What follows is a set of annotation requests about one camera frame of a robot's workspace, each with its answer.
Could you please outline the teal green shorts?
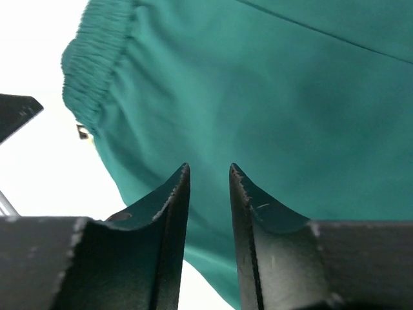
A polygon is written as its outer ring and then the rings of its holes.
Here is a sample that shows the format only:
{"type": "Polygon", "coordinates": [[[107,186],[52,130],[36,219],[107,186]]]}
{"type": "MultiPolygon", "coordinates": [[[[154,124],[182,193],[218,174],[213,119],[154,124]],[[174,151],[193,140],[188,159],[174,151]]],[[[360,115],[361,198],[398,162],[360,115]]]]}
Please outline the teal green shorts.
{"type": "Polygon", "coordinates": [[[412,218],[411,1],[90,1],[61,64],[127,205],[190,165],[185,260],[235,309],[230,164],[310,218],[412,218]]]}

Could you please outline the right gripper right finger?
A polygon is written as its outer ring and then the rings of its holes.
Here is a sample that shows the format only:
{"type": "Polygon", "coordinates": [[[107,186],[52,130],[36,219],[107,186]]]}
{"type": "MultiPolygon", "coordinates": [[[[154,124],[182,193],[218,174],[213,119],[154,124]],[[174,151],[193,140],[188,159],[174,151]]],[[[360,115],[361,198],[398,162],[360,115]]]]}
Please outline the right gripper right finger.
{"type": "Polygon", "coordinates": [[[412,222],[311,220],[229,172],[243,309],[411,309],[412,222]]]}

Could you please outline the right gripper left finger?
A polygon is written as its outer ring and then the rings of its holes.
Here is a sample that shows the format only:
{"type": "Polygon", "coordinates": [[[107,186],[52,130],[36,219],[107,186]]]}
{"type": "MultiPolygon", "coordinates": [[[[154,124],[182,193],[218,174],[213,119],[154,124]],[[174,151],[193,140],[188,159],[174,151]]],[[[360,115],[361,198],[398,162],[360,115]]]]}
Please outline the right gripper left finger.
{"type": "Polygon", "coordinates": [[[2,309],[177,309],[190,198],[183,164],[105,221],[1,218],[2,309]]]}

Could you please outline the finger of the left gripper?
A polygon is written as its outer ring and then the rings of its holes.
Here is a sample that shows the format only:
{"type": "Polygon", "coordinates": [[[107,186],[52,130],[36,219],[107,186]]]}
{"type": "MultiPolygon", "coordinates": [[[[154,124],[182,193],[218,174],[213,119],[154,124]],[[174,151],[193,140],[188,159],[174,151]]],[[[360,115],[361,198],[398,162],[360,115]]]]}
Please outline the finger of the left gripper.
{"type": "Polygon", "coordinates": [[[44,107],[31,96],[0,95],[1,143],[35,118],[44,107]]]}

